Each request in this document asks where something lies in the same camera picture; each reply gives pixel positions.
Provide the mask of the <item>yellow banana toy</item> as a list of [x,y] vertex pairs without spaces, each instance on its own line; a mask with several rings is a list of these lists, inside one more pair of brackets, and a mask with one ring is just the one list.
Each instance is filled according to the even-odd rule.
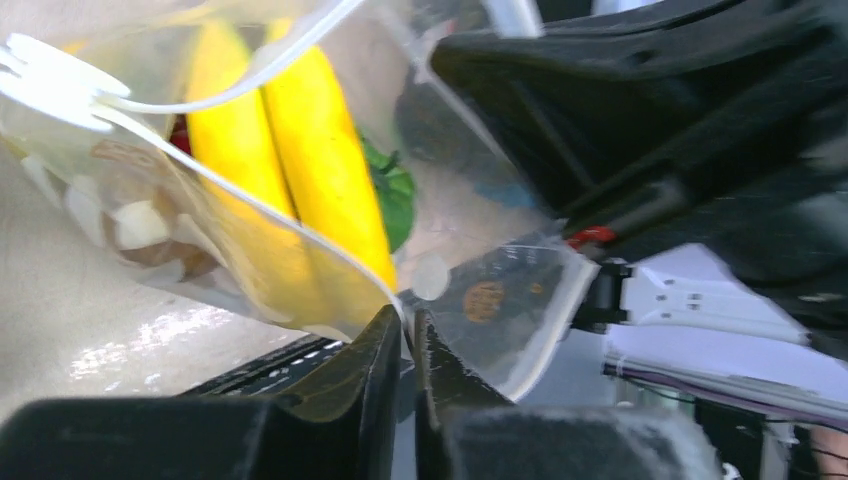
[[[321,234],[396,286],[368,163],[327,56],[310,47],[265,86],[189,113],[194,158],[273,211]],[[335,254],[210,181],[232,274],[263,317],[350,340],[385,295]]]

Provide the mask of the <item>red apple toy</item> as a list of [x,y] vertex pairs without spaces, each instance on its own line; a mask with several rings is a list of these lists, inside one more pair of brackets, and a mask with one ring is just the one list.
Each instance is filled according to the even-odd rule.
[[169,141],[182,152],[192,155],[186,118],[183,115],[177,115],[174,118]]

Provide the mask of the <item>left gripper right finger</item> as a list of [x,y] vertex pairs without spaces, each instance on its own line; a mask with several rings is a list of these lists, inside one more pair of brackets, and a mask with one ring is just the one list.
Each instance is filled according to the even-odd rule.
[[702,428],[664,408],[518,405],[415,314],[420,479],[720,479]]

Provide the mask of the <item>green bell pepper toy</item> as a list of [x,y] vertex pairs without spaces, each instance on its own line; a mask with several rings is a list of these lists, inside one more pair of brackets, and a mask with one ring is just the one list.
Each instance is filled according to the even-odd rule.
[[416,220],[416,185],[401,164],[398,151],[380,152],[361,136],[365,158],[377,194],[384,230],[391,253],[399,250],[410,237]]

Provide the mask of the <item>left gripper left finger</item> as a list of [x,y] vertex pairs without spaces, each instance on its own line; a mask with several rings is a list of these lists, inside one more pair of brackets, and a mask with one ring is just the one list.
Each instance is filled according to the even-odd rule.
[[5,479],[387,479],[402,325],[382,308],[286,390],[39,400],[1,428]]

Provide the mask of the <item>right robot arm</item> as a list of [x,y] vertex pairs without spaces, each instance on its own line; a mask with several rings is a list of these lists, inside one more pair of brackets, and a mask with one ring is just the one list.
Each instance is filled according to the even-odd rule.
[[534,39],[450,35],[434,72],[564,239],[583,321],[747,334],[847,356],[847,5],[661,1]]

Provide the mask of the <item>clear zip top bag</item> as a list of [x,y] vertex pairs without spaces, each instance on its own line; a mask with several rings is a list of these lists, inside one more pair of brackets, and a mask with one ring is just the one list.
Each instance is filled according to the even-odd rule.
[[[560,239],[482,122],[435,74],[436,43],[542,35],[531,1],[123,1],[118,20],[1,36],[1,138],[20,169],[135,281],[257,320],[217,235],[210,181],[347,262],[405,320],[431,310],[457,354],[517,400],[541,379],[593,268]],[[169,141],[174,118],[327,56],[357,136],[398,151],[416,220],[396,286]]]

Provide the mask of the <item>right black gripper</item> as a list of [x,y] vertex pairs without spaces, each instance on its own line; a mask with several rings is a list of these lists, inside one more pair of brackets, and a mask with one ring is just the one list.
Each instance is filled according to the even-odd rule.
[[709,245],[745,279],[847,263],[843,1],[662,1],[453,34],[431,55],[568,236],[636,259]]

